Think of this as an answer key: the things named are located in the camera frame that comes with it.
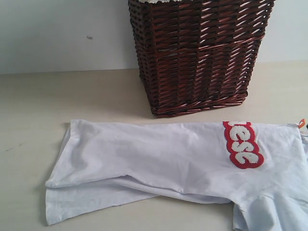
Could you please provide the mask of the white t-shirt red lettering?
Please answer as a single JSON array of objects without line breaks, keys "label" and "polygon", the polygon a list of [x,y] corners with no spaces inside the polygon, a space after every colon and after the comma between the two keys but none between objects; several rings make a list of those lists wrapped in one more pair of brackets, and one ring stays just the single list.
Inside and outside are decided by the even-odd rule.
[{"label": "white t-shirt red lettering", "polygon": [[72,120],[46,181],[46,220],[167,196],[234,203],[236,231],[308,228],[308,136],[297,124]]}]

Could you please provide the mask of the dark brown wicker basket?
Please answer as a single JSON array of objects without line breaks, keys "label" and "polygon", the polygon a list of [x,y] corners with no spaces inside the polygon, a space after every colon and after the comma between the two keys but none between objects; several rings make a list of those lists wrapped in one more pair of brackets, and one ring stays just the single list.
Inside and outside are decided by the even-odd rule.
[{"label": "dark brown wicker basket", "polygon": [[241,105],[272,0],[128,2],[151,112],[174,117]]}]

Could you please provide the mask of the white lace basket liner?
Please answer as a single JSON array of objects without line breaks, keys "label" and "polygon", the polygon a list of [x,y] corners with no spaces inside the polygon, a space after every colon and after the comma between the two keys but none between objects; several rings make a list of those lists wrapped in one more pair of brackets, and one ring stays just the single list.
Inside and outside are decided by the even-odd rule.
[{"label": "white lace basket liner", "polygon": [[140,3],[157,4],[157,3],[179,2],[182,0],[138,0],[138,1]]}]

